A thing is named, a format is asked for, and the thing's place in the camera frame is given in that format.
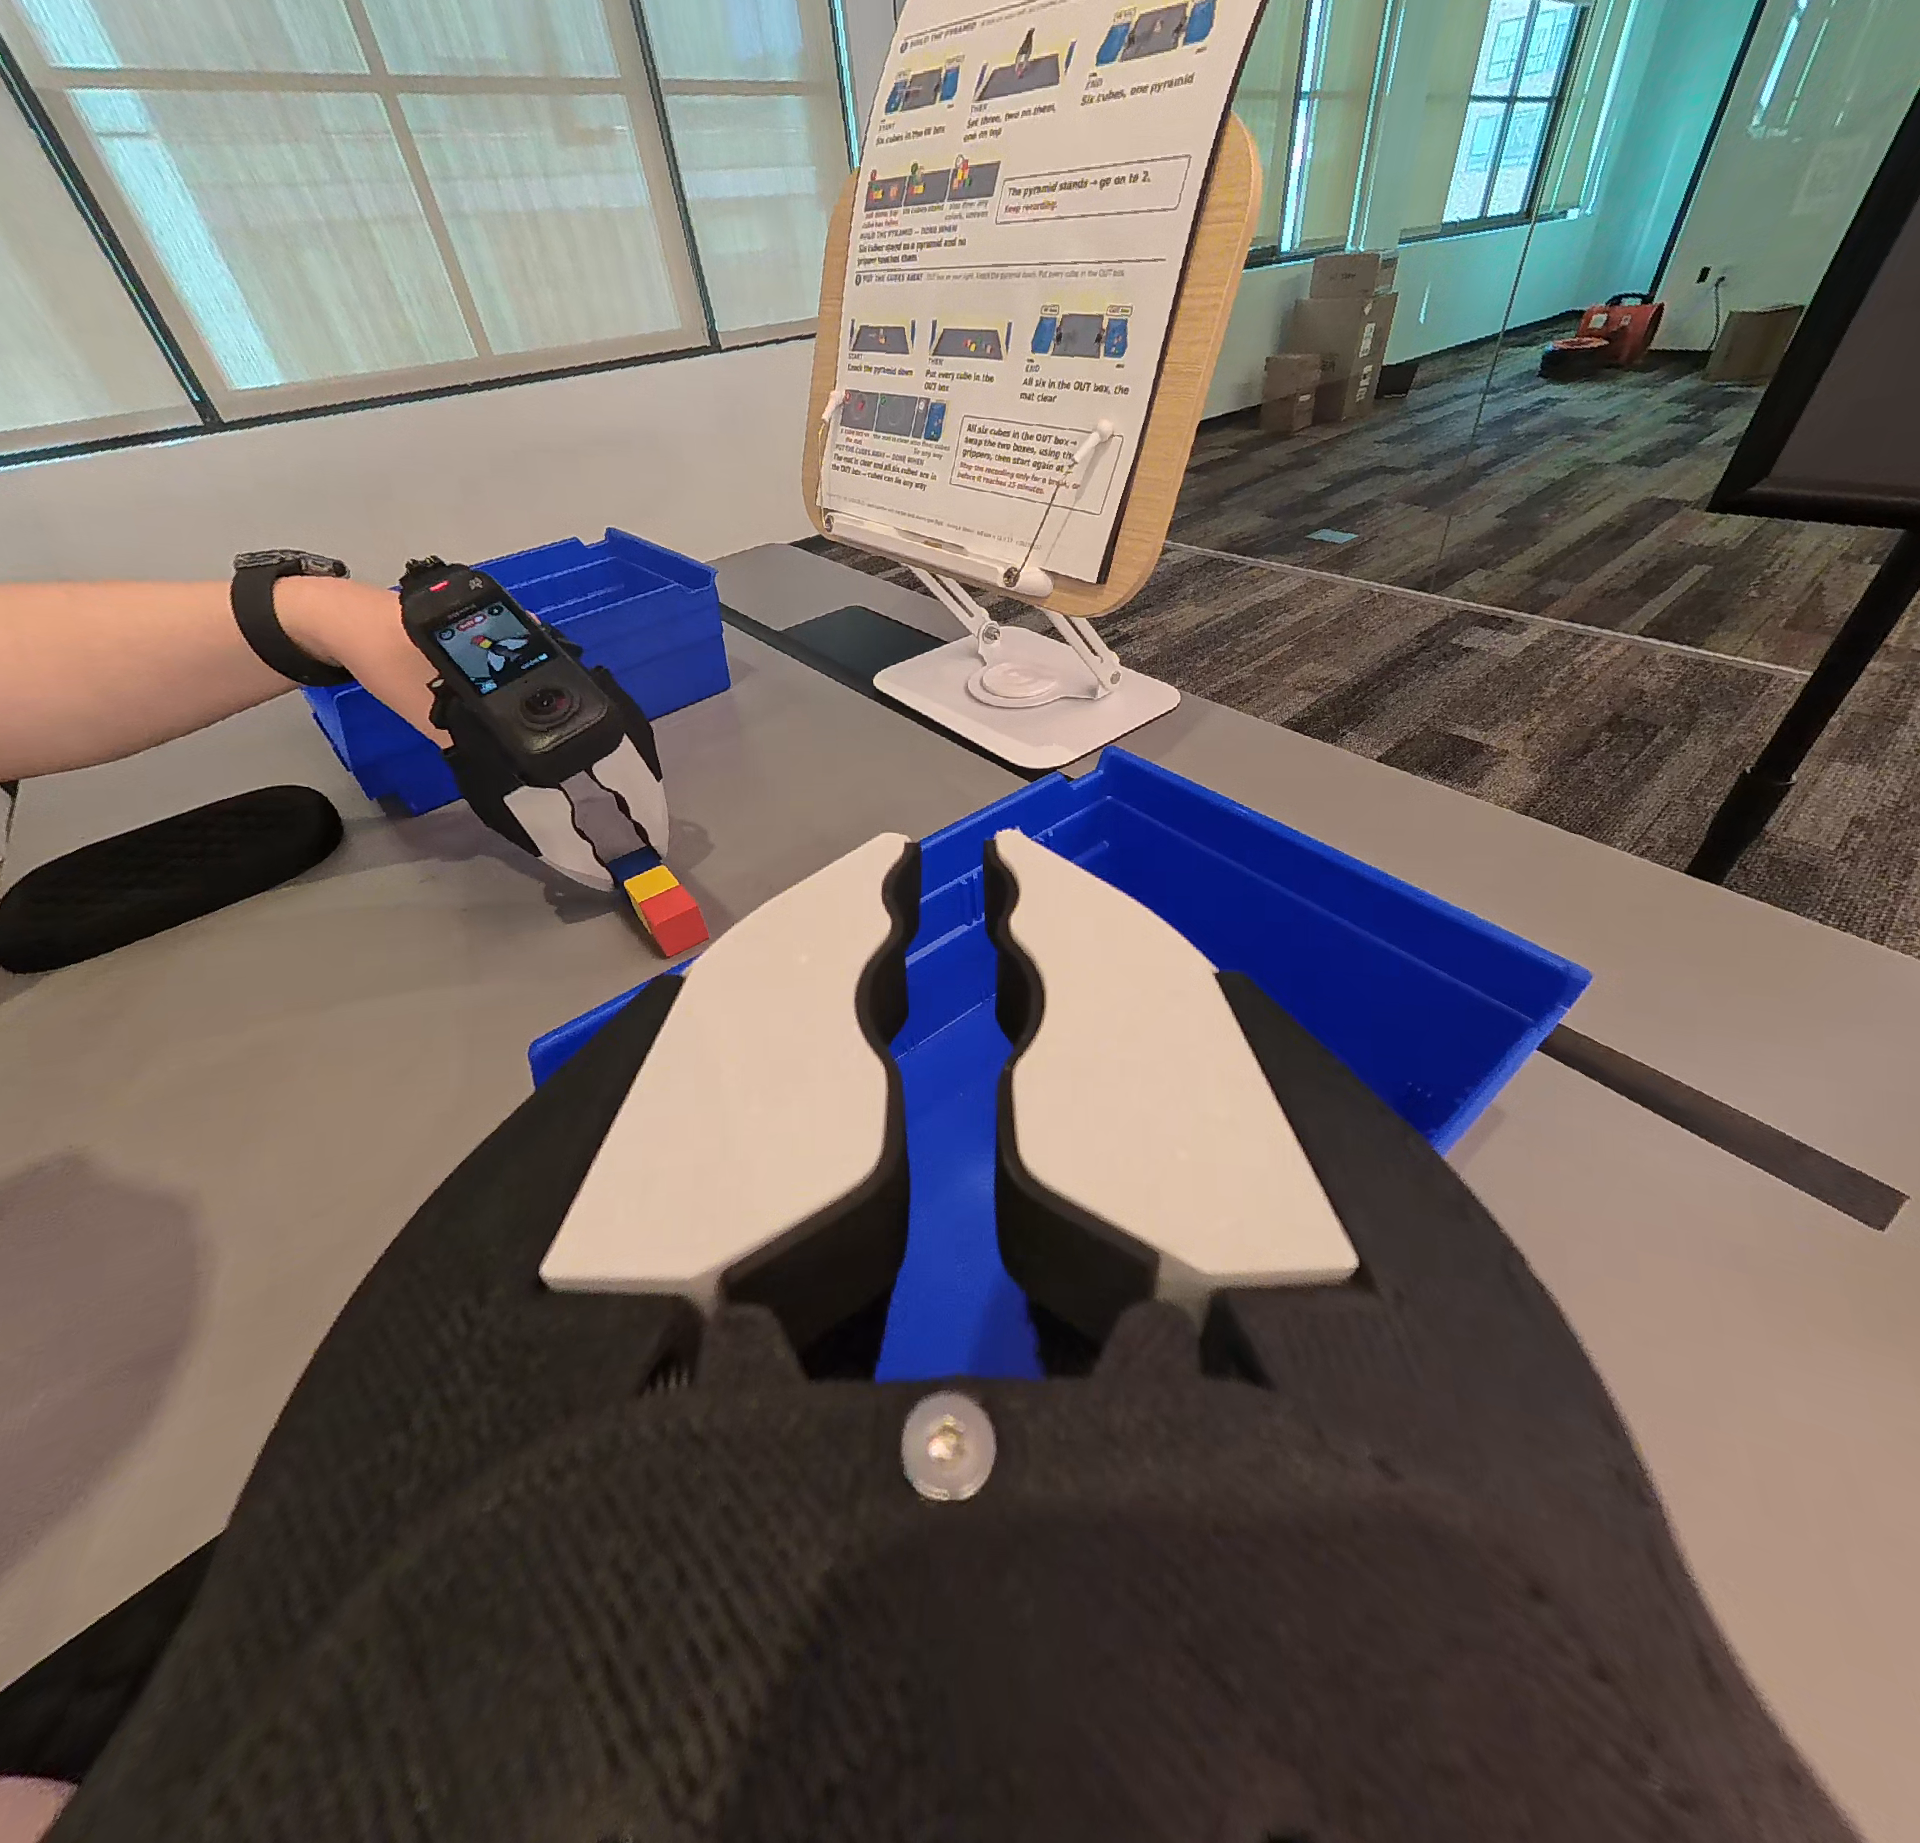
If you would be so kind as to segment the person's left forearm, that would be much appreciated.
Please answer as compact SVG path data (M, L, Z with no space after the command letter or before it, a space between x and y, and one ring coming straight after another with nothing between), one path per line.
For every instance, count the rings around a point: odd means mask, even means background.
M3 776L107 766L290 693L221 583L3 589Z

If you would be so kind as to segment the large gridded window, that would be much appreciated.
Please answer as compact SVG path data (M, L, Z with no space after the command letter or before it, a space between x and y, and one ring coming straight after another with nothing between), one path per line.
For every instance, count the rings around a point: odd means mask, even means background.
M841 0L4 0L4 463L810 333Z

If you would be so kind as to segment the black padded wrist rest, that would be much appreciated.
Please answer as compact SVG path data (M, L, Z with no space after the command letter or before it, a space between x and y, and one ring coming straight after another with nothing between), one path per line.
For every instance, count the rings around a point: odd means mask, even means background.
M56 971L205 918L320 866L343 839L305 785L205 801L48 858L3 896L3 968Z
M221 1538L125 1598L3 1690L3 1775L81 1783L205 1589Z

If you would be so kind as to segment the black wristwatch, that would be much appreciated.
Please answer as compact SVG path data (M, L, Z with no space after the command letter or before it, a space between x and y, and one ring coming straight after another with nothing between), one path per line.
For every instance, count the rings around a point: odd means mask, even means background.
M348 579L348 565L310 552L269 548L230 560L230 615L257 662L296 689L336 689L353 681L336 662L307 651L282 624L277 588L285 579Z

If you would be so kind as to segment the blue plastic bin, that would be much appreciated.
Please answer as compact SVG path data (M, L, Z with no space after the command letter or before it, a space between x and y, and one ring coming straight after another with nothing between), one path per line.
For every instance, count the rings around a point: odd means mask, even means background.
M907 1021L893 1045L907 1099L910 1232L881 1378L1040 1377L1034 1331L996 1248L996 950L983 847L1019 829L1132 896L1215 968L1278 1009L1261 1062L1310 1034L1409 1125L1431 1159L1466 1131L1571 1011L1591 975L1372 872L1196 783L1120 751L1087 776L1046 776L921 839L918 932L907 950ZM638 991L551 1033L536 1077ZM1356 1206L1335 1201L1333 1152L1304 1092L1279 1098L1356 1243Z
M607 530L485 560L530 613L608 668L646 719L728 689L717 574L644 536ZM334 756L373 804L424 816L460 798L445 756L358 683L305 689L302 701Z

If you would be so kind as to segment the printed instruction sheet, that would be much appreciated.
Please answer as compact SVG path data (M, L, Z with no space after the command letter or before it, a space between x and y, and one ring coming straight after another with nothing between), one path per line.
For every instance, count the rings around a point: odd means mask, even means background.
M983 583L1100 583L1267 0L904 0L862 140L814 506Z

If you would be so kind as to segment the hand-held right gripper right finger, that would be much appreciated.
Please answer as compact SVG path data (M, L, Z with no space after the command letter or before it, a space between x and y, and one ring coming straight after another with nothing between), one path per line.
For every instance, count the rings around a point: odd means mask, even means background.
M1125 1312L1201 1332L1230 1297L1361 1281L1259 1045L1279 1009L1156 911L1019 829L983 847L996 950L996 1248L1042 1377Z

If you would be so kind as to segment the single cardboard box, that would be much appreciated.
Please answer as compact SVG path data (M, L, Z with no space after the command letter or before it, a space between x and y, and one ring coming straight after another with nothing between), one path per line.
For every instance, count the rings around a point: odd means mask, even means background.
M1707 352L1704 379L1711 384L1765 388L1783 363L1802 312L1802 304L1728 312Z

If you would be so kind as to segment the person's left hand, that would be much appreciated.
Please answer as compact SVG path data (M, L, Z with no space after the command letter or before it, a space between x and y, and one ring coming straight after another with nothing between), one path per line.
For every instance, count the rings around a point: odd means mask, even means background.
M347 577L323 577L300 591L302 648L343 668L368 696L424 733L435 751L449 745L433 725L433 679L429 659L402 625L396 595Z

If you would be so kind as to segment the small far window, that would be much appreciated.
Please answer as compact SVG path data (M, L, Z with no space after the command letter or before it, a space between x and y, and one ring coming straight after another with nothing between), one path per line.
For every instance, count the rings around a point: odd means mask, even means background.
M1442 228L1481 228L1535 212L1585 15L1571 0L1490 3Z

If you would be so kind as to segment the large cardboard box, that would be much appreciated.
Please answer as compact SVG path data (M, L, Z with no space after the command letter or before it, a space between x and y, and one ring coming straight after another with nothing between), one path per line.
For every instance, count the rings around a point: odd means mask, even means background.
M1389 343L1398 290L1372 295L1306 295L1284 319L1284 349L1313 357L1313 422L1338 423L1367 414Z

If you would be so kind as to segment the red air mover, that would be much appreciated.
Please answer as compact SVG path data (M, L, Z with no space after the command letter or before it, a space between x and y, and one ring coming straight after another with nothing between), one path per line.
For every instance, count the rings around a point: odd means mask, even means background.
M1591 306L1568 336L1551 339L1538 373L1550 383L1585 379L1615 369L1636 369L1658 339L1665 304L1644 290Z

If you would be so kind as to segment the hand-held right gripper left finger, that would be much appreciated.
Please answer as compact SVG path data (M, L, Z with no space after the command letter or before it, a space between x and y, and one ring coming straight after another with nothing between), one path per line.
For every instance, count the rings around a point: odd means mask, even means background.
M907 1256L921 847L882 829L649 987L646 1047L539 1260L562 1305L763 1309L808 1377L875 1377Z

